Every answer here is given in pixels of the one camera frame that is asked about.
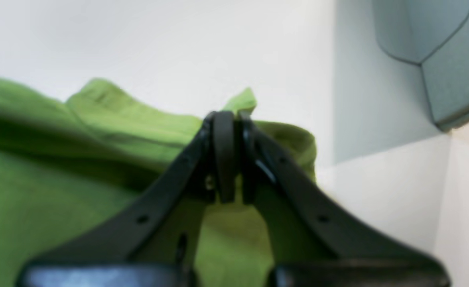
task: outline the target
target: green fabric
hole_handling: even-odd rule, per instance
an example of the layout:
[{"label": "green fabric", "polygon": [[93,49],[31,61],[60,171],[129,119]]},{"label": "green fabric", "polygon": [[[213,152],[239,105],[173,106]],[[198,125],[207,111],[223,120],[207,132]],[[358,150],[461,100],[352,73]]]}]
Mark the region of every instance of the green fabric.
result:
[{"label": "green fabric", "polygon": [[[247,89],[224,109],[255,106]],[[0,79],[0,287],[13,285],[25,260],[126,207],[201,123],[144,105],[107,80],[94,79],[61,103]],[[309,132],[256,124],[314,178]],[[272,265],[266,226],[253,207],[238,200],[207,209],[195,262],[204,286],[262,286]]]}]

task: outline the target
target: gray cushion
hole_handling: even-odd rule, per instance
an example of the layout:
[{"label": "gray cushion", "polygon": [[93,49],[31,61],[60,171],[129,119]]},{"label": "gray cushion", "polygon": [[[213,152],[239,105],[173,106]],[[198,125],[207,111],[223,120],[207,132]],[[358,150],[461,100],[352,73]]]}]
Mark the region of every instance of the gray cushion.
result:
[{"label": "gray cushion", "polygon": [[469,18],[422,69],[437,125],[447,131],[469,122]]},{"label": "gray cushion", "polygon": [[469,0],[373,0],[380,47],[391,57],[420,64],[469,16]]}]

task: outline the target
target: white wall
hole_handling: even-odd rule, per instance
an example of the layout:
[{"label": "white wall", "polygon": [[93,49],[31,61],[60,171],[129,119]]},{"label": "white wall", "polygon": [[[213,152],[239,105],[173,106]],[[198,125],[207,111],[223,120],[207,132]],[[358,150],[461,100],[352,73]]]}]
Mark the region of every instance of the white wall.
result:
[{"label": "white wall", "polygon": [[435,254],[446,263],[455,287],[469,286],[469,124],[453,140]]},{"label": "white wall", "polygon": [[450,140],[410,143],[334,166],[334,196],[364,221],[433,252]]}]

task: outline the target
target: hole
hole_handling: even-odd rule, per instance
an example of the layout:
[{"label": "hole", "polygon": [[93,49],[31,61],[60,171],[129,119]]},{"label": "hole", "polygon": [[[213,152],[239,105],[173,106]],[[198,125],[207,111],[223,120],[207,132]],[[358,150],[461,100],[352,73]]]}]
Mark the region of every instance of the hole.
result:
[{"label": "hole", "polygon": [[449,280],[442,278],[439,282],[440,287],[449,287]]},{"label": "hole", "polygon": [[148,220],[149,220],[149,216],[144,214],[144,215],[137,217],[136,222],[138,224],[143,224],[143,223],[146,223]]},{"label": "hole", "polygon": [[185,253],[187,252],[187,233],[183,232],[178,239],[178,245],[176,246],[176,263],[182,263],[185,259]]},{"label": "hole", "polygon": [[321,223],[327,223],[330,221],[329,217],[328,216],[318,216],[318,221],[321,222]]},{"label": "hole", "polygon": [[209,174],[206,176],[204,180],[204,186],[207,191],[212,191],[215,189],[215,180],[213,178],[213,175]]}]

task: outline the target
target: white surface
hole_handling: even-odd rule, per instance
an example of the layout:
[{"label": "white surface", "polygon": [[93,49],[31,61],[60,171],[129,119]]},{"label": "white surface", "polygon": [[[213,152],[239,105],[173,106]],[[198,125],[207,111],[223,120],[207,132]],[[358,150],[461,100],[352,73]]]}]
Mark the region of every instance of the white surface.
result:
[{"label": "white surface", "polygon": [[[391,60],[375,56],[377,45],[368,38],[370,0],[354,1],[349,6],[354,19],[347,25],[368,32],[345,41],[344,52],[353,57],[369,51],[376,62],[351,58],[357,72],[341,75],[351,87],[341,93],[360,98],[354,110],[344,112],[349,117],[357,107],[367,108],[361,115],[369,120],[353,118],[353,125],[370,125],[380,138],[371,142],[371,134],[360,132],[346,140],[379,145],[413,127],[392,113],[374,117],[374,109],[360,105],[363,96],[375,90],[413,96],[422,84],[416,69],[403,73],[410,69],[393,64],[365,69]],[[335,15],[333,0],[0,0],[0,76],[61,100],[90,78],[105,77],[147,104],[201,117],[252,87],[260,102],[255,118],[289,122],[316,136],[319,182],[340,203],[431,251],[448,139],[377,149],[380,153],[334,165]],[[413,107],[406,98],[396,100],[397,107]],[[378,129],[380,123],[392,127],[392,120],[399,129]]]},{"label": "white surface", "polygon": [[442,135],[336,165],[333,196],[373,227],[432,252],[449,145]]},{"label": "white surface", "polygon": [[454,287],[469,286],[469,124],[453,131],[435,254]]}]

